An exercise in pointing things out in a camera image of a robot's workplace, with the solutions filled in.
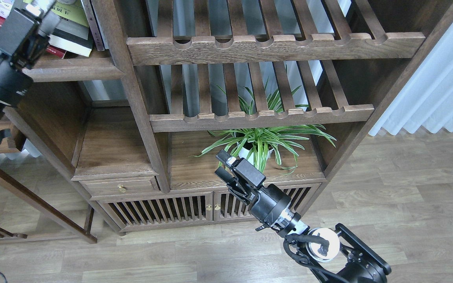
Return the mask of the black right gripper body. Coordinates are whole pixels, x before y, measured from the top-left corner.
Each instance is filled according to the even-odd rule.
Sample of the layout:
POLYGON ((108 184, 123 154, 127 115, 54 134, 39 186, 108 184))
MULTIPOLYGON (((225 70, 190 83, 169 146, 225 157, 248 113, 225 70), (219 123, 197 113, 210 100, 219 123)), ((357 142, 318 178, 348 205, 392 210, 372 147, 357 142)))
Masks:
POLYGON ((263 186, 265 175, 244 158, 237 159, 229 169, 236 182, 226 184, 228 191, 250 206, 251 215, 262 223, 261 229, 286 229, 292 221, 291 198, 273 184, 263 186))

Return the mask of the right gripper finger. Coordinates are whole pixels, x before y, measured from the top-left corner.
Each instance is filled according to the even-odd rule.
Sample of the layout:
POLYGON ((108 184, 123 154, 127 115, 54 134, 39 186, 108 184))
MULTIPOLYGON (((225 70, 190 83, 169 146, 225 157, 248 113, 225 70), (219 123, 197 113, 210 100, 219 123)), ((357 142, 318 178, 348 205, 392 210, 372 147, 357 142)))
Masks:
POLYGON ((221 163, 223 163, 223 165, 226 165, 228 168, 232 168, 234 163, 237 161, 237 158, 235 156, 230 155, 225 150, 220 150, 216 154, 216 159, 218 159, 221 163))
POLYGON ((225 168, 219 167, 215 170, 215 175, 219 177, 225 184, 227 185, 234 185, 236 179, 232 176, 225 168))

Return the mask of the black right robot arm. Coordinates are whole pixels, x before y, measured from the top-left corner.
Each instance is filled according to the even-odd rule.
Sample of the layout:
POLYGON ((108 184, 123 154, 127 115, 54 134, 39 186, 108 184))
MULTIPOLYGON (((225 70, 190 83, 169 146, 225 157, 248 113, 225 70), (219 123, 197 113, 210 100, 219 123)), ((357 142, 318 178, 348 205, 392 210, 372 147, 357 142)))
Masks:
POLYGON ((386 283, 390 265, 345 225, 335 229, 314 228, 291 210, 291 198, 274 184, 264 186, 266 177, 246 159, 220 150, 216 158, 225 165, 216 169, 228 191, 245 204, 261 226, 284 239, 286 254, 308 268, 322 283, 386 283))

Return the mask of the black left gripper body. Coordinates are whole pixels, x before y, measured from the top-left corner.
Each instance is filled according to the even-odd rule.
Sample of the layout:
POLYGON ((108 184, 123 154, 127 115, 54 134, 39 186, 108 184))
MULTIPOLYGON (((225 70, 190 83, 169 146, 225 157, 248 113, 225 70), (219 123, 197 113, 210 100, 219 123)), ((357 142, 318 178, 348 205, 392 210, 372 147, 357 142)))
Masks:
POLYGON ((23 73, 45 54, 49 8, 14 8, 0 27, 0 106, 16 106, 33 80, 23 73))

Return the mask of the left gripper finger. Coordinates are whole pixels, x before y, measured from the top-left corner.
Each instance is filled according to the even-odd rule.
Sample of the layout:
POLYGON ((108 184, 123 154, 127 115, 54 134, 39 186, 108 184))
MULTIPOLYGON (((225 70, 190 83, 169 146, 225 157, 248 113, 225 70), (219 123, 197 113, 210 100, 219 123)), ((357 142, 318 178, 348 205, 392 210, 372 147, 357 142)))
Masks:
POLYGON ((45 14, 41 21, 40 36, 49 37, 56 29, 60 21, 61 21, 60 16, 58 16, 53 11, 49 11, 47 14, 45 14))
POLYGON ((44 17, 55 3, 56 0, 31 0, 30 13, 36 17, 44 17))

